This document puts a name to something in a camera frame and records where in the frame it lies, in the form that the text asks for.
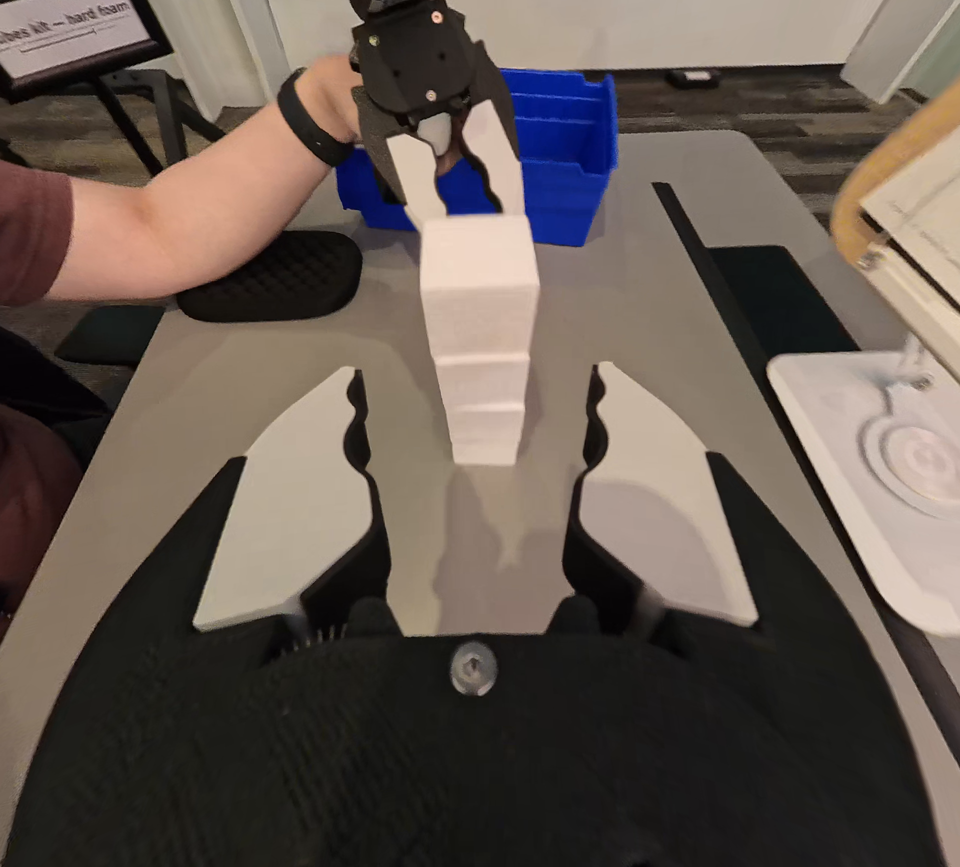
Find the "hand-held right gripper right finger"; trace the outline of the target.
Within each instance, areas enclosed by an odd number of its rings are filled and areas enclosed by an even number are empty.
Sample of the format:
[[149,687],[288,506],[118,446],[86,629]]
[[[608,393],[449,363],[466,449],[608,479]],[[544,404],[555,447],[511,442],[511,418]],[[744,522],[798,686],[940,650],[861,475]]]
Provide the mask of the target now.
[[697,434],[611,361],[591,371],[585,417],[562,569],[595,605],[601,630],[623,633],[643,610],[755,626],[759,611]]

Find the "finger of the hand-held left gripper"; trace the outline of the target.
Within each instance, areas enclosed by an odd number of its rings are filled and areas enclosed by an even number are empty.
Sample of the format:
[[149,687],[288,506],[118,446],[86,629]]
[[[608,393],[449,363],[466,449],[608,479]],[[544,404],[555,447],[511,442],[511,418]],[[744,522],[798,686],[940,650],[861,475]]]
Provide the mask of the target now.
[[392,190],[412,224],[428,224],[449,218],[446,203],[439,193],[438,178],[452,165],[452,152],[437,156],[433,146],[409,133],[386,140],[398,187]]
[[472,106],[462,123],[461,152],[479,174],[486,199],[497,213],[526,214],[522,162],[494,101]]

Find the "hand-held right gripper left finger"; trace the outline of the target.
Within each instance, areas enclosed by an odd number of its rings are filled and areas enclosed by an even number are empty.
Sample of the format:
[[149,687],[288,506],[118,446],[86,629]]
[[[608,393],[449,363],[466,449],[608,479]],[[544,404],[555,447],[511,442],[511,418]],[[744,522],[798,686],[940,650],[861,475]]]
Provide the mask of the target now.
[[342,367],[247,450],[196,630],[279,617],[291,631],[346,631],[358,601],[385,599],[392,558],[368,413],[362,371]]

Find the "white hard foam cube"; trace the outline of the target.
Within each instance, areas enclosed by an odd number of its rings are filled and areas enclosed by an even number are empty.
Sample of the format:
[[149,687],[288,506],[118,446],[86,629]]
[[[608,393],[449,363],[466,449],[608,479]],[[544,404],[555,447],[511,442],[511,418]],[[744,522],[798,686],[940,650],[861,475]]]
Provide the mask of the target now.
[[517,463],[519,443],[513,441],[452,442],[453,461],[459,466],[507,467]]
[[523,402],[457,405],[446,409],[451,445],[516,450],[525,420]]
[[541,284],[524,214],[438,217],[419,231],[419,295],[431,357],[527,355]]
[[446,355],[434,363],[446,410],[525,404],[531,364],[527,351]]

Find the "person's left forearm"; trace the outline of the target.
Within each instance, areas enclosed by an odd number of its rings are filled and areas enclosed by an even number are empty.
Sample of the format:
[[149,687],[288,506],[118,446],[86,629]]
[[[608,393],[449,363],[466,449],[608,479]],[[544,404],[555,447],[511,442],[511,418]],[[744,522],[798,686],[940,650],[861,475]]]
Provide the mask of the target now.
[[330,171],[268,105],[142,187],[73,177],[69,243],[46,297],[151,300],[218,280],[272,242]]

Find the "person's left hand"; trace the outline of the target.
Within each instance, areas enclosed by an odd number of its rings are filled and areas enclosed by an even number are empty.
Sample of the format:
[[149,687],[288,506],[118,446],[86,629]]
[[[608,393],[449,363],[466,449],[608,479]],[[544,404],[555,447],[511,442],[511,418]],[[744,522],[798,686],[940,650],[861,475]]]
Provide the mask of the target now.
[[347,54],[320,57],[296,79],[300,103],[319,129],[342,143],[362,141],[354,89],[361,84]]

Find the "blue plastic bin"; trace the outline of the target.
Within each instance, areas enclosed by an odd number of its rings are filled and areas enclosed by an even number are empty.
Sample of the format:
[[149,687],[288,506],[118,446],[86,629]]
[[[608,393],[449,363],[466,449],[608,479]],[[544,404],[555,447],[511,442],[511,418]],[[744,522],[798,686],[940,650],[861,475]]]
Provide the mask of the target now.
[[[618,107],[613,77],[588,81],[574,71],[502,69],[510,91],[522,164],[526,214],[535,244],[583,247],[612,172],[618,167]],[[357,149],[336,173],[346,211],[368,227],[410,232],[404,208],[384,200],[366,153]],[[465,159],[438,178],[451,215],[491,213],[482,178]]]

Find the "black wristband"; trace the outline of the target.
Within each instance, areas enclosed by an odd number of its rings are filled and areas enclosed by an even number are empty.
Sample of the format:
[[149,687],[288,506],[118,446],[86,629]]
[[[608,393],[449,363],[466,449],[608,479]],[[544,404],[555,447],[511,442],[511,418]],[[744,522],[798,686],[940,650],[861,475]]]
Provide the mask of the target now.
[[301,66],[283,81],[275,103],[301,145],[318,161],[335,169],[353,155],[354,144],[337,140],[314,121],[296,90],[297,81],[305,72],[306,67]]

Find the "wooden book stand white base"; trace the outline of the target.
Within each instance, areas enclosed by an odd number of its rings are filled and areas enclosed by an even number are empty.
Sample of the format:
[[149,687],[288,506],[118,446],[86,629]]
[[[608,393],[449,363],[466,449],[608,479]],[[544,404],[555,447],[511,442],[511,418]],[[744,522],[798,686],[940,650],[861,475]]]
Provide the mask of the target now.
[[853,171],[834,203],[841,257],[903,321],[897,351],[786,354],[767,377],[871,584],[928,635],[959,636],[959,285],[952,296],[861,203],[958,141],[959,81]]

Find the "black framed patterned sign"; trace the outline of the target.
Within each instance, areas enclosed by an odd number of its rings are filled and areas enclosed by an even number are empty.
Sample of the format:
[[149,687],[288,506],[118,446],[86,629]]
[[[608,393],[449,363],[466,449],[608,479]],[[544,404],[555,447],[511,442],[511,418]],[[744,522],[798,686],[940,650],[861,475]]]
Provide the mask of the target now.
[[2,100],[92,94],[151,176],[187,158],[186,130],[225,134],[145,67],[172,53],[149,0],[1,0]]

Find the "printed instruction sheet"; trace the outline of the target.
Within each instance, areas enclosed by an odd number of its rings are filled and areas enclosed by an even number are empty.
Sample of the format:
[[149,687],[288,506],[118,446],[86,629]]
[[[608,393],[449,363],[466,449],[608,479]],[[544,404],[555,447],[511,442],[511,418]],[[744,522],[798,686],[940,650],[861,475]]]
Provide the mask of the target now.
[[938,285],[958,297],[957,139],[912,160],[872,190],[861,208]]

